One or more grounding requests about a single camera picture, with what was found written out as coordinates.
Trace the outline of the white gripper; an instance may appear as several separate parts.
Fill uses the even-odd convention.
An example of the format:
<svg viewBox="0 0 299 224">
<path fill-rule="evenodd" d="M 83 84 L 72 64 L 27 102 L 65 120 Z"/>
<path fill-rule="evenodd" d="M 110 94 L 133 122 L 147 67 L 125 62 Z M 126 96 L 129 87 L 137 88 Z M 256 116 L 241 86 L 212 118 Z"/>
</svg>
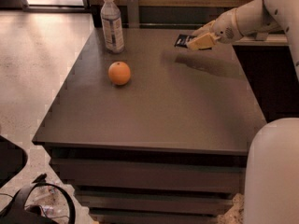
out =
<svg viewBox="0 0 299 224">
<path fill-rule="evenodd" d="M 187 43 L 191 50 L 211 49 L 217 41 L 230 44 L 240 40 L 243 35 L 238 29 L 236 9 L 222 13 L 216 20 L 210 21 L 192 33 L 193 38 Z"/>
</svg>

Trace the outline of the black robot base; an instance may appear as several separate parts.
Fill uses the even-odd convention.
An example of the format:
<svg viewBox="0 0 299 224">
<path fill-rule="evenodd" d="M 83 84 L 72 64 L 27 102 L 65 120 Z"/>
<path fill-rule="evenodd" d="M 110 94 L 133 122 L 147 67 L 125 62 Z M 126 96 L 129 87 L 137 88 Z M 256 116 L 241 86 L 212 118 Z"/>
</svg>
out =
<svg viewBox="0 0 299 224">
<path fill-rule="evenodd" d="M 28 156 L 24 149 L 0 136 L 0 184 L 4 186 L 25 166 Z M 53 187 L 59 190 L 67 201 L 69 219 L 67 224 L 75 224 L 75 205 L 69 194 L 57 185 L 47 183 L 40 175 L 33 183 L 19 189 L 10 203 L 1 211 L 0 224 L 59 224 L 50 217 L 43 217 L 25 209 L 31 192 L 36 188 Z"/>
</svg>

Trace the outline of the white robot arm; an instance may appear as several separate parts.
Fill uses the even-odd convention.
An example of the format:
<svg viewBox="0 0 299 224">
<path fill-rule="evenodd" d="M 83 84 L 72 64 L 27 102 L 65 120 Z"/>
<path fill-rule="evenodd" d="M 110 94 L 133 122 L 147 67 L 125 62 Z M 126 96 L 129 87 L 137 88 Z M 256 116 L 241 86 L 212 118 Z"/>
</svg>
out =
<svg viewBox="0 0 299 224">
<path fill-rule="evenodd" d="M 192 33 L 191 50 L 210 49 L 218 42 L 231 44 L 244 36 L 284 31 L 299 77 L 299 0 L 253 0 L 222 13 Z"/>
</svg>

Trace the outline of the white robot shoulder cover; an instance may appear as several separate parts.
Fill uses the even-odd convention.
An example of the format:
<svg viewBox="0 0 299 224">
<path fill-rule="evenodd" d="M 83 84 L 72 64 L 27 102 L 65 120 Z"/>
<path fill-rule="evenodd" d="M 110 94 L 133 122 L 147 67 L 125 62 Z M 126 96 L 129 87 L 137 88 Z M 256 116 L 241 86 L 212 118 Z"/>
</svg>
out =
<svg viewBox="0 0 299 224">
<path fill-rule="evenodd" d="M 255 135 L 245 180 L 244 224 L 299 224 L 299 119 L 278 119 Z"/>
</svg>

